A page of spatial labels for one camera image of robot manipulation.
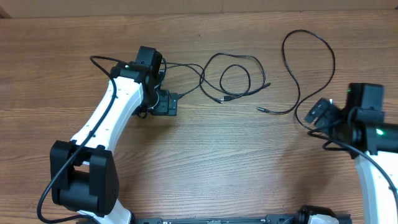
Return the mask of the black USB cable silver plug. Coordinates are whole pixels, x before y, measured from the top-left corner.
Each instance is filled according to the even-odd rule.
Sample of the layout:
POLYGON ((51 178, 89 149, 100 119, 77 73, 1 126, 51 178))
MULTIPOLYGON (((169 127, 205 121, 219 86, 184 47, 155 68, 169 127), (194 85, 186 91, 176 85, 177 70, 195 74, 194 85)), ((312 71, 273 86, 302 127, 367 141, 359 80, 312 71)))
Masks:
POLYGON ((322 37, 320 37, 319 35, 317 35, 317 34, 311 32, 311 31, 309 31, 309 30, 305 30, 305 29, 296 29, 296 30, 293 30, 293 31, 289 32, 289 33, 284 37, 284 39, 283 39, 283 41, 282 41, 282 46, 281 46, 281 53, 282 53, 282 60, 283 60, 283 63, 284 63, 284 65, 285 65, 285 67, 286 67, 286 69, 287 69, 289 75, 291 76, 291 78, 293 79, 293 81, 294 81, 295 84, 296 84, 296 87, 297 87, 297 100, 296 100, 295 104, 294 104, 290 109, 285 110, 285 111, 272 111, 272 110, 269 110, 269 109, 265 109, 265 108, 263 108, 263 107, 257 107, 256 109, 257 109, 258 111, 260 111, 260 112, 268 113, 268 114, 273 114, 273 115, 284 115, 284 114, 288 114, 288 113, 290 113, 291 111, 293 111, 293 112, 294 112, 294 117, 295 117, 295 119, 297 120, 297 122, 298 122, 302 127, 304 127, 305 129, 311 131, 312 129, 311 129, 310 127, 308 127, 307 125, 305 125, 305 124, 300 120, 300 118, 298 117, 298 108, 299 108, 299 106, 300 106, 304 101, 306 101, 307 99, 313 97, 313 96, 316 95, 317 93, 319 93, 319 92, 321 92, 322 90, 324 90, 324 89, 330 84, 330 82, 332 81, 332 79, 333 79, 333 77, 334 77, 334 75, 335 75, 335 72, 336 72, 336 56, 335 56, 335 52, 333 51, 333 49, 331 48, 331 46, 329 45, 329 43, 328 43, 325 39, 323 39, 322 37), (315 37, 315 38, 318 39, 319 41, 323 42, 323 43, 325 44, 325 46, 327 47, 327 49, 329 50, 330 55, 331 55, 331 59, 332 59, 332 71, 331 71, 331 75, 330 75, 328 81, 327 81, 321 88, 319 88, 318 90, 316 90, 316 91, 314 91, 313 93, 309 94, 308 96, 306 96, 306 97, 303 98, 302 100, 301 100, 301 88, 300 88, 299 81, 297 80, 297 77, 294 75, 294 73, 293 73, 291 67, 289 66, 289 63, 288 63, 287 57, 286 57, 286 53, 285 53, 285 43, 286 43, 287 39, 288 39, 291 35, 297 34, 297 33, 306 33, 306 34, 308 34, 308 35, 311 35, 311 36, 315 37))

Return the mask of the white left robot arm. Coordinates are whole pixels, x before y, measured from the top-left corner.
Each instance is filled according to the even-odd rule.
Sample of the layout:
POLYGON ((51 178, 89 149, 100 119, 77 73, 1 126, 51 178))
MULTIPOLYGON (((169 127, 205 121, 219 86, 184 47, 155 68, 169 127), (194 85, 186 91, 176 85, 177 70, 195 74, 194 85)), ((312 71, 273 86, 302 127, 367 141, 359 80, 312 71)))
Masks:
POLYGON ((88 223, 134 223, 135 216, 119 201, 119 177, 114 150, 131 116, 176 116, 179 95, 161 89, 165 70, 162 54, 140 47, 134 61, 116 60, 105 74, 109 85, 103 99, 79 132, 69 141, 56 141, 50 150, 51 181, 38 206, 38 218, 47 194, 53 203, 88 223))

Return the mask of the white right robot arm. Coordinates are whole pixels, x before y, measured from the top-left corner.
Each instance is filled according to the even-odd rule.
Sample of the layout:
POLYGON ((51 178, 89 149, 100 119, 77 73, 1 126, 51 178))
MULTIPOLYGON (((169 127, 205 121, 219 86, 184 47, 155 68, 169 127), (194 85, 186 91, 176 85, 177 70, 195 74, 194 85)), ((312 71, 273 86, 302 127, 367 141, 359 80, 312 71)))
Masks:
POLYGON ((305 117, 325 150, 336 144, 354 160, 365 223, 397 223, 397 125, 384 121, 383 97, 382 85, 350 83, 344 108, 322 98, 305 117))

